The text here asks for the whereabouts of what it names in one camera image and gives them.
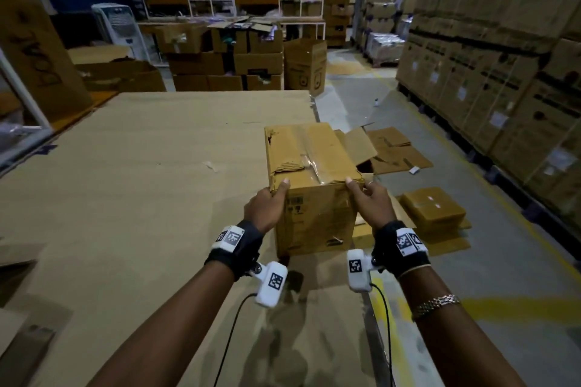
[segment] warehouse aisle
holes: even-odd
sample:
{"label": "warehouse aisle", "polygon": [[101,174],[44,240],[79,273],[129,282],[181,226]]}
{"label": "warehouse aisle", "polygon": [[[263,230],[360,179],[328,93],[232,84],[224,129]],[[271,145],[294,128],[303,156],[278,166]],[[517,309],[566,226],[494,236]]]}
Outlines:
{"label": "warehouse aisle", "polygon": [[[327,86],[316,98],[320,120],[344,131],[368,123],[370,130],[397,127],[434,167],[379,180],[394,194],[440,186],[466,208],[473,225],[465,232],[470,248],[433,257],[434,268],[527,385],[579,385],[581,274],[572,258],[521,217],[443,130],[395,90],[396,69],[372,69],[352,50],[330,50],[328,60]],[[396,317],[392,346],[398,387],[441,385],[399,286],[386,273],[376,278],[382,279]],[[385,326],[381,300],[376,294],[372,300]]]}

